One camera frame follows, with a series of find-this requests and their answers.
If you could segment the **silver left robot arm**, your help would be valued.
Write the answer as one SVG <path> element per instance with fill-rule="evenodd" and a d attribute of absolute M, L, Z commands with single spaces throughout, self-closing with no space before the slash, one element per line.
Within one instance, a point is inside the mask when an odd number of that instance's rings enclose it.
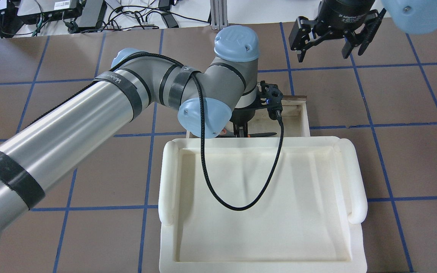
<path fill-rule="evenodd" d="M 220 30 L 205 72 L 170 57 L 127 48 L 112 68 L 0 145 L 0 238 L 120 128 L 159 103 L 181 126 L 217 137 L 256 90 L 259 39 L 243 25 Z"/>

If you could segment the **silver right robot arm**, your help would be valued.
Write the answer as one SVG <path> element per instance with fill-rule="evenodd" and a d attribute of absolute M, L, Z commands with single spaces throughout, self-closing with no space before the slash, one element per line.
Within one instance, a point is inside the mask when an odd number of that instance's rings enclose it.
<path fill-rule="evenodd" d="M 347 59 L 354 48 L 362 55 L 374 40 L 386 14 L 405 33 L 421 35 L 437 30 L 437 0 L 383 0 L 382 10 L 373 0 L 322 0 L 317 17 L 297 17 L 288 41 L 298 62 L 307 50 L 328 40 L 345 41 L 341 50 Z"/>

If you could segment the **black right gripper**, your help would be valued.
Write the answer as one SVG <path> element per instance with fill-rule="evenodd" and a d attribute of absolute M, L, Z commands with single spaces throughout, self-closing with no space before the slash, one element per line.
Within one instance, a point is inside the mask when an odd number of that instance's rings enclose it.
<path fill-rule="evenodd" d="M 355 47 L 360 47 L 361 56 L 373 41 L 386 10 L 372 10 L 374 0 L 322 0 L 316 19 L 297 17 L 288 41 L 290 50 L 295 51 L 299 63 L 304 61 L 307 50 L 319 45 L 326 38 L 346 38 L 342 57 L 347 59 Z M 364 22 L 360 33 L 355 33 Z"/>

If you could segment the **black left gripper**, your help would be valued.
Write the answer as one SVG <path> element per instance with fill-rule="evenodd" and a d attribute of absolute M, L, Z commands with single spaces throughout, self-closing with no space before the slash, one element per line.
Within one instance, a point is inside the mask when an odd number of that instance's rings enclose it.
<path fill-rule="evenodd" d="M 243 123 L 248 123 L 255 116 L 256 109 L 235 108 L 232 111 L 230 121 L 234 123 L 234 136 L 236 138 L 245 137 L 245 127 Z"/>

